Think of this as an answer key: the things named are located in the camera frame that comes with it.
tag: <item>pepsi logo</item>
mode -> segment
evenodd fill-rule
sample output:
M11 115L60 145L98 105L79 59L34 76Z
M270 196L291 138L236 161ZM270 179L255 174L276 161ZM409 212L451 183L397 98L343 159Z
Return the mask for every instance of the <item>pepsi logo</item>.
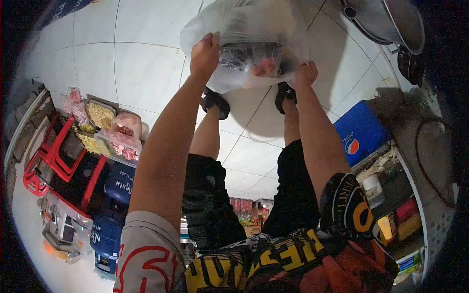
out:
M358 152L358 149L360 148L360 144L358 143L358 140L352 138L348 140L345 143L345 152L349 155L354 155L356 152Z

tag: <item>cable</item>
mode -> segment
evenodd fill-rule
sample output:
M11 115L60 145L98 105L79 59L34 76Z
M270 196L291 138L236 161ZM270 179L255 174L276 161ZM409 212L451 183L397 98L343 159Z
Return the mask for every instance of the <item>cable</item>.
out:
M440 200L445 204L445 206L447 206L448 208L452 208L454 209L456 206L454 205L454 203L450 203L448 202L443 194L438 190L438 188L436 187L436 185L433 183L433 181L431 181L431 179L428 177L428 174L427 172L425 172L425 169L422 165L422 161L420 160L420 155L418 153L418 137L420 135L420 131L422 130L422 127L429 123L429 122L438 122L440 124L443 124L446 128L450 129L451 131L453 130L451 128L451 126L449 126L446 122L444 122L440 117L427 117L425 118L422 122L420 122L420 124L418 125L417 127L417 133L415 135L415 154L416 154L416 157L417 157L417 163L418 163L418 166L420 167L420 170L422 171L422 174L424 175L425 179L427 180L428 184L430 184L431 188L433 188L433 190L435 190L436 194L438 195L438 197L440 198Z

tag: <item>black sandal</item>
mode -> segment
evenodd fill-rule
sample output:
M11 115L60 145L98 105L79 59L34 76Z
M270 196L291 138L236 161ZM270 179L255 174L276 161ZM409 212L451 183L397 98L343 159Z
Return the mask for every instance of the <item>black sandal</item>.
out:
M220 109L220 120L225 120L230 114L230 104L221 96L221 94L212 91L211 89L204 87L202 93L202 110L207 113L207 109L210 109L214 104Z
M294 101L296 105L296 92L295 90L288 85L286 82L281 82L277 84L279 88L279 92L277 93L277 96L275 97L275 106L277 107L277 110L279 110L280 114L285 115L285 111L283 111L282 104L283 100L292 100Z

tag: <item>graphic t-shirt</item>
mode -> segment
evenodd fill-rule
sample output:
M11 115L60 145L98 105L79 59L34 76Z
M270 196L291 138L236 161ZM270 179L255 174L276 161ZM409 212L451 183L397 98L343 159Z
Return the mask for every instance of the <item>graphic t-shirt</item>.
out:
M260 233L192 261L162 217L128 214L114 292L388 292L397 264L374 238L375 219L353 174L334 175L317 229Z

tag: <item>blue gas cylinder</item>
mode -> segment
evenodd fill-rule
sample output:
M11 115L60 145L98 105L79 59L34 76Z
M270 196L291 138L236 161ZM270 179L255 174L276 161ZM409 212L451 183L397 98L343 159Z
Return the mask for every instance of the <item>blue gas cylinder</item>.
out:
M90 245L95 251L95 271L103 278L115 280L117 258L125 216L113 210L103 210L93 220Z
M391 136L364 101L345 113L334 127L342 139L350 167L374 153L391 140Z
M134 185L135 168L116 162L112 167L104 185L104 193L111 202L117 201L129 205Z

